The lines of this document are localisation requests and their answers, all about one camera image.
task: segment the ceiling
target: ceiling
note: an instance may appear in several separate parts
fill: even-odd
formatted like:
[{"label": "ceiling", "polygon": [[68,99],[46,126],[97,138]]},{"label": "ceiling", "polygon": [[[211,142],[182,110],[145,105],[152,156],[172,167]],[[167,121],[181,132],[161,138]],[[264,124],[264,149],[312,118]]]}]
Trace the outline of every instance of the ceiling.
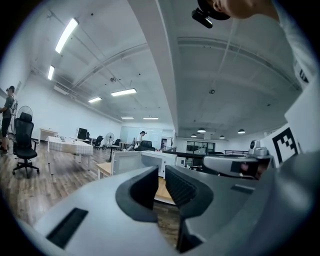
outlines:
[{"label": "ceiling", "polygon": [[[33,36],[35,72],[46,77],[53,65],[54,83],[113,119],[157,117],[172,123],[152,53],[126,0],[48,1],[40,11]],[[71,18],[79,25],[59,54],[55,48]],[[110,94],[131,88],[137,93]],[[102,100],[88,103],[95,97]]]},{"label": "ceiling", "polygon": [[[50,1],[34,25],[33,69],[113,119],[159,117],[180,137],[203,127],[212,139],[255,133],[285,123],[301,93],[290,46],[280,26],[257,15],[213,20],[191,17],[196,0]],[[56,44],[71,18],[79,26],[61,54]],[[110,93],[135,88],[137,94]]]}]

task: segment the cabinet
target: cabinet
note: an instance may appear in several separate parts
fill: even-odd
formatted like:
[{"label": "cabinet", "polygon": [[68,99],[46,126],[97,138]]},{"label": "cabinet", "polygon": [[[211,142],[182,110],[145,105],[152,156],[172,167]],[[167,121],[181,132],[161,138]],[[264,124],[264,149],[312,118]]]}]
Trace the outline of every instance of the cabinet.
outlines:
[{"label": "cabinet", "polygon": [[166,166],[174,166],[177,156],[154,151],[112,152],[111,175],[158,166],[158,176],[166,178]]}]

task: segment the black camera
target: black camera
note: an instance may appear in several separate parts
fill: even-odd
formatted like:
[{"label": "black camera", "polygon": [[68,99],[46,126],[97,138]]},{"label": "black camera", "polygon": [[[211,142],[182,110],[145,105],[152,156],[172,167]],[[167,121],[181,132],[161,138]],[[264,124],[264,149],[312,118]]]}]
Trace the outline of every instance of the black camera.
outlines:
[{"label": "black camera", "polygon": [[211,29],[213,27],[210,18],[206,16],[206,14],[199,8],[192,11],[192,18],[208,29]]}]

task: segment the ceiling beam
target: ceiling beam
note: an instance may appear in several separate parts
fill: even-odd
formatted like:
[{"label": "ceiling beam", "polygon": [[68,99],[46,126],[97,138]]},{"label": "ceiling beam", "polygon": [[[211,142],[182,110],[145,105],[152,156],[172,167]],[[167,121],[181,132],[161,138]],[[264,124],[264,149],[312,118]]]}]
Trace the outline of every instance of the ceiling beam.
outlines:
[{"label": "ceiling beam", "polygon": [[89,78],[91,78],[95,74],[98,74],[101,70],[103,70],[105,67],[111,65],[112,63],[115,63],[115,62],[120,61],[122,59],[128,58],[132,55],[136,55],[141,52],[148,51],[148,50],[149,50],[148,44],[143,43],[143,44],[139,44],[134,47],[131,47],[129,49],[125,49],[121,52],[118,52],[117,54],[107,58],[105,61],[100,63],[98,66],[95,66],[92,70],[90,70],[87,74],[85,74],[78,82],[76,82],[73,85],[73,87],[80,87]]},{"label": "ceiling beam", "polygon": [[175,131],[178,132],[178,111],[175,71],[179,68],[177,37],[170,30],[173,22],[170,1],[128,0],[149,45],[158,70]]}]

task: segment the dark pants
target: dark pants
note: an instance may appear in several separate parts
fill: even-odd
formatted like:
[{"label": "dark pants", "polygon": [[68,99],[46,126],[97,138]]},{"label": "dark pants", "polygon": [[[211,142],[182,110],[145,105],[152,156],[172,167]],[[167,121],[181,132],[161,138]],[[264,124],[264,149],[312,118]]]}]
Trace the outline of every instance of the dark pants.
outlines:
[{"label": "dark pants", "polygon": [[8,134],[11,118],[2,119],[2,137],[5,138]]}]

